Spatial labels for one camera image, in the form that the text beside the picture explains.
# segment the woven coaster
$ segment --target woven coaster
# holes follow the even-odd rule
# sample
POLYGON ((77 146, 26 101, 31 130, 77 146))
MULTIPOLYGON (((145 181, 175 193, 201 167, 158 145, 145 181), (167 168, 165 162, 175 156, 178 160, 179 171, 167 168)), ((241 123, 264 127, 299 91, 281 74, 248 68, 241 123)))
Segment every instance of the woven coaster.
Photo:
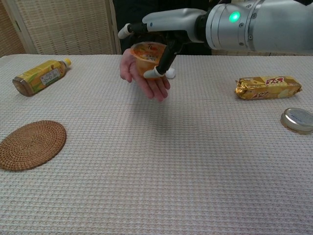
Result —
POLYGON ((63 148, 65 128, 54 121, 37 121, 8 135, 0 143, 0 168, 27 170, 54 158, 63 148))

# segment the table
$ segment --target table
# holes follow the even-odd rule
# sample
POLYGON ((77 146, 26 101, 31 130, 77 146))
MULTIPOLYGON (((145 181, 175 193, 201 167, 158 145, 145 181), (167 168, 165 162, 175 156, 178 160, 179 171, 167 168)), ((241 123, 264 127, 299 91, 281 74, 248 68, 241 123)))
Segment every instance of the table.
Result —
POLYGON ((33 170, 0 170, 0 233, 311 235, 313 136, 284 128, 313 111, 313 57, 178 56, 164 102, 119 78, 119 55, 69 56, 67 75, 33 96, 12 78, 48 59, 0 59, 0 139, 54 120, 63 150, 33 170), (292 75, 289 99, 246 101, 236 79, 292 75))

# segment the wicker screen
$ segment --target wicker screen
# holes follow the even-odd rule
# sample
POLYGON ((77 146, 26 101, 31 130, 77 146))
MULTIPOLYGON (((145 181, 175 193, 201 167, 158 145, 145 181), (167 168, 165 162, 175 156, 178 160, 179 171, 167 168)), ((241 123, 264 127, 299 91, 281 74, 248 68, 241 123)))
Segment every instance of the wicker screen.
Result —
POLYGON ((106 0, 15 0, 39 54, 115 54, 106 0))
POLYGON ((0 57, 11 54, 24 54, 25 49, 0 1, 0 57))

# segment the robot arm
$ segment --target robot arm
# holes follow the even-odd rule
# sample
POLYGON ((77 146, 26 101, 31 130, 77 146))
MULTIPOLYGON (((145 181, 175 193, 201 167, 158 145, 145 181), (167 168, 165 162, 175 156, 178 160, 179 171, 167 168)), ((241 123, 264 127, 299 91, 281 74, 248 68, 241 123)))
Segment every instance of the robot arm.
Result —
POLYGON ((205 12, 178 9, 151 13, 142 23, 127 24, 118 37, 133 33, 167 33, 160 63, 145 78, 165 74, 187 43, 205 43, 215 50, 313 54, 313 3, 294 0, 246 0, 218 4, 205 12))

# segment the metal lid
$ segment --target metal lid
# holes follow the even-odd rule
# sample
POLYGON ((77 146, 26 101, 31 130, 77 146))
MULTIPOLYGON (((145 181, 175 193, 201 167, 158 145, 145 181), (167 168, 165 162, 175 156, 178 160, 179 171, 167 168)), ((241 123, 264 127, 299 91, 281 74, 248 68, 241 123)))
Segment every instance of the metal lid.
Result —
POLYGON ((281 121, 292 130, 313 132, 313 114, 304 109, 286 109, 282 114, 281 121))

